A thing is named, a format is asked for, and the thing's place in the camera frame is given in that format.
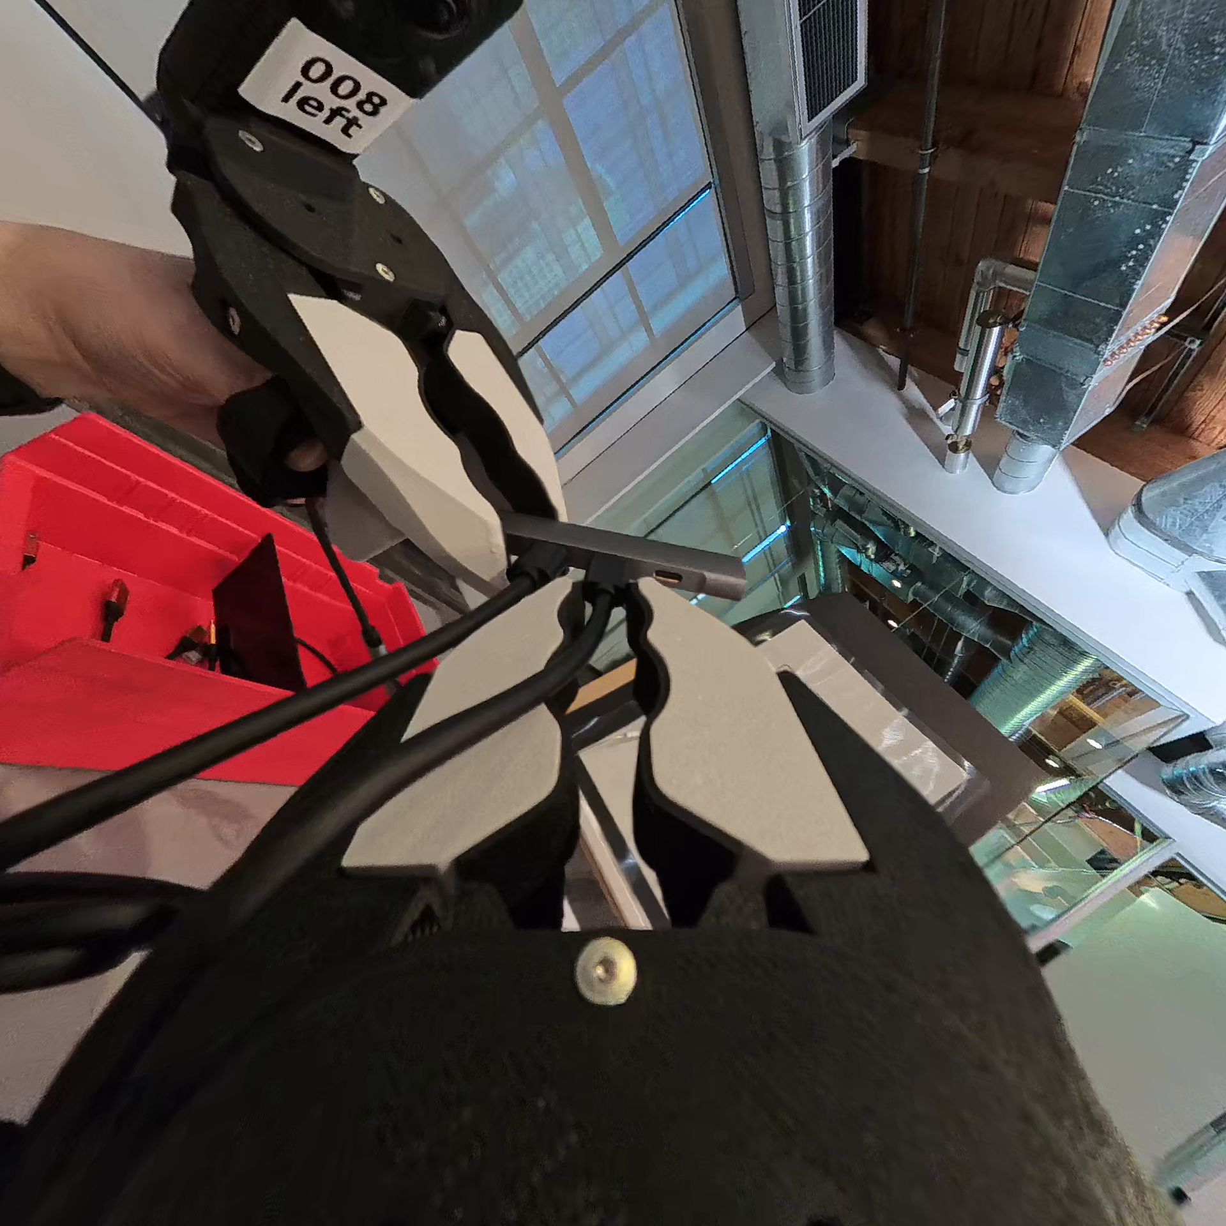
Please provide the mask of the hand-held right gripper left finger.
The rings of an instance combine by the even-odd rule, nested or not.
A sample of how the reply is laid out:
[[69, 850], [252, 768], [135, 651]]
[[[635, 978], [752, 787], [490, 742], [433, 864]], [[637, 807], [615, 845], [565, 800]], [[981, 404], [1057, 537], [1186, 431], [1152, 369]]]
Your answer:
[[[405, 737], [529, 680], [583, 623], [574, 577], [529, 596], [443, 660]], [[549, 699], [392, 798], [358, 828], [344, 870], [365, 877], [455, 873], [492, 885], [516, 925], [563, 927], [579, 790], [558, 711]]]

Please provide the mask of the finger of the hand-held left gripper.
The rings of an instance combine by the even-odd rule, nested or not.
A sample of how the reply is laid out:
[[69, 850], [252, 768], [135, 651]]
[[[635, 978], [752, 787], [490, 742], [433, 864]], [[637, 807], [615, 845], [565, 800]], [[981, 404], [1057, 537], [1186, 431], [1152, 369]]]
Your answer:
[[422, 403], [462, 473], [497, 514], [568, 518], [555, 454], [532, 396], [473, 318], [433, 308], [422, 324]]
[[509, 566], [500, 517], [428, 412], [409, 349], [339, 301], [290, 302], [358, 413], [341, 461], [351, 483], [455, 578], [498, 588]]

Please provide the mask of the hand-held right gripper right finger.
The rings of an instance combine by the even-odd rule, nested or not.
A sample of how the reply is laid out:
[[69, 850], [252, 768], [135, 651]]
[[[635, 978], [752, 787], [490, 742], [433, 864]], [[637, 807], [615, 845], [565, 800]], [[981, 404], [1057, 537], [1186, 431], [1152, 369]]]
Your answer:
[[646, 717], [634, 841], [671, 927], [698, 927], [726, 885], [866, 869], [865, 839], [770, 660], [654, 578], [633, 582], [627, 619]]

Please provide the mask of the grey usb hub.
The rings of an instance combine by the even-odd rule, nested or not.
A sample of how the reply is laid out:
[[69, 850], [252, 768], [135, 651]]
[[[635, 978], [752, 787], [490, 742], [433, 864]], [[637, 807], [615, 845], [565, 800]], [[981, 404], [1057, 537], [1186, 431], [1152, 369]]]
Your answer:
[[513, 511], [500, 511], [500, 521], [511, 558], [545, 545], [561, 550], [571, 569], [612, 561], [630, 578], [654, 578], [692, 594], [735, 603], [746, 594], [746, 566], [738, 556]]

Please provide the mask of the person's left hand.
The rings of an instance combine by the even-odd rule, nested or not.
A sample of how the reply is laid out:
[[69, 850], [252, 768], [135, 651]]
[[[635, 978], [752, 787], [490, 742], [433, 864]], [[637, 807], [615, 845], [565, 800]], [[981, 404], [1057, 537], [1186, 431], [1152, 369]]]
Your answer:
[[198, 307], [190, 260], [2, 223], [4, 407], [120, 404], [217, 439], [221, 407], [271, 374]]

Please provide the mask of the dark framed white board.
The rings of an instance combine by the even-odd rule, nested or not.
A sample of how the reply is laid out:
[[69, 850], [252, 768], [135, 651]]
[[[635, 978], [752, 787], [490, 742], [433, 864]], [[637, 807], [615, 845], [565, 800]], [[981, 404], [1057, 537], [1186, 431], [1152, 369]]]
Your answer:
[[818, 695], [970, 847], [1012, 817], [1041, 771], [850, 594], [746, 619], [736, 631]]

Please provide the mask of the black flat panel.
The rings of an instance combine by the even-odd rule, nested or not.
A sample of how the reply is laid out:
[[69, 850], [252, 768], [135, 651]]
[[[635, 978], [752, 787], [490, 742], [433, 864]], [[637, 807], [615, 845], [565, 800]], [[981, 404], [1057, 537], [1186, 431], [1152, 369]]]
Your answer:
[[306, 689], [303, 660], [272, 533], [214, 588], [220, 669], [290, 693]]

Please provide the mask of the large grid window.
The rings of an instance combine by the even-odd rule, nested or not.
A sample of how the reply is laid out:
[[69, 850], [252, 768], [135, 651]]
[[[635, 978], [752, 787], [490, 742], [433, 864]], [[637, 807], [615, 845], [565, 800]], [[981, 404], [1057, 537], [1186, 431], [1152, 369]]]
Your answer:
[[676, 3], [525, 3], [358, 167], [492, 318], [555, 450], [738, 296]]

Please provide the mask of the red plastic bin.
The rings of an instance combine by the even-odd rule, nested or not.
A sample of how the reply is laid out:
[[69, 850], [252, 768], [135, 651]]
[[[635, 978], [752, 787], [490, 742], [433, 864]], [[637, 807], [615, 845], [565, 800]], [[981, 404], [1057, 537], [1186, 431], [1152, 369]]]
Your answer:
[[368, 664], [310, 528], [94, 413], [5, 454], [4, 762], [117, 771], [287, 698], [173, 658], [269, 533], [306, 682]]

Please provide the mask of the chrome vertical pipe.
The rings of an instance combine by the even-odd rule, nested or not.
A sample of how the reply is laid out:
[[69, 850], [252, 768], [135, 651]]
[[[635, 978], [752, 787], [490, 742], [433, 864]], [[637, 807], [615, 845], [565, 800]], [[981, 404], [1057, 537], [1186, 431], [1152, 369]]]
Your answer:
[[976, 267], [955, 353], [961, 385], [945, 438], [945, 470], [951, 474], [964, 473], [971, 461], [974, 434], [990, 402], [1008, 333], [1018, 330], [1022, 318], [996, 310], [995, 298], [999, 291], [1030, 296], [1037, 276], [1038, 264], [1031, 260], [986, 257]]

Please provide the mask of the black ceiling pipe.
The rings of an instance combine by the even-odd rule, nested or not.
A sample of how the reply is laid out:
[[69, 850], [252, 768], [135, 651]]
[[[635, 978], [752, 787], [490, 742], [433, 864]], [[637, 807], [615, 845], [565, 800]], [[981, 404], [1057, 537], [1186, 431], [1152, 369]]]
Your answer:
[[948, 2], [932, 2], [926, 26], [924, 110], [917, 142], [914, 172], [907, 283], [900, 330], [900, 365], [895, 387], [904, 391], [910, 381], [911, 349], [916, 331], [919, 286], [923, 269], [923, 247], [930, 191], [930, 174], [938, 156], [938, 115], [941, 104], [942, 66], [948, 29]]

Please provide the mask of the white door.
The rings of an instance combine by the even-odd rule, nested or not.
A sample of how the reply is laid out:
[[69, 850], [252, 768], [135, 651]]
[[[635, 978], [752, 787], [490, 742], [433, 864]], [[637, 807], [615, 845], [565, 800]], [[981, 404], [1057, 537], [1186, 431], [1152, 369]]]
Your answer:
[[1186, 1223], [1224, 1223], [1224, 918], [1171, 864], [1068, 927], [1044, 968], [1103, 1106]]

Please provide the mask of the metal air vent grille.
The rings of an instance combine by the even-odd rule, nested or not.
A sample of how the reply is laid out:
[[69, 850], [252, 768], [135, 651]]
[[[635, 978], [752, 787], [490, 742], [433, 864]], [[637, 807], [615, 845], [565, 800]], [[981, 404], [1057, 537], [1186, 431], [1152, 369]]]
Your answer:
[[868, 2], [790, 3], [800, 131], [811, 136], [868, 83]]

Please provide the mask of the round spiral metal duct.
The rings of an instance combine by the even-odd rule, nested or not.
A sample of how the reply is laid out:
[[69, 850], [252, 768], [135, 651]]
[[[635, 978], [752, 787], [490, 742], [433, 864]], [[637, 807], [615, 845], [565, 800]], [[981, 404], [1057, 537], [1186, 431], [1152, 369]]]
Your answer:
[[771, 139], [760, 158], [784, 381], [815, 394], [835, 377], [834, 130]]

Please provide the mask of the rectangular duct with round transition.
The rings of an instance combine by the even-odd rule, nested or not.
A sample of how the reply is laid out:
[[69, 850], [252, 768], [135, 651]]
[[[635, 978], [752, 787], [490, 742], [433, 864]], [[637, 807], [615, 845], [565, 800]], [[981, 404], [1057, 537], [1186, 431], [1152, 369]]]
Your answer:
[[1108, 543], [1194, 606], [1225, 641], [1225, 453], [1142, 485], [1108, 530]]

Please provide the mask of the rectangular metal duct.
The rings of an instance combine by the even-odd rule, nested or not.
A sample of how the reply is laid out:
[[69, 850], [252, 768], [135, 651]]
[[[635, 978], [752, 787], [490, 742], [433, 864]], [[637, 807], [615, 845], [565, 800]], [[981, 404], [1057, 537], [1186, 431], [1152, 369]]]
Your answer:
[[1104, 420], [1225, 199], [1225, 3], [1114, 3], [1006, 366], [993, 485], [1027, 495]]

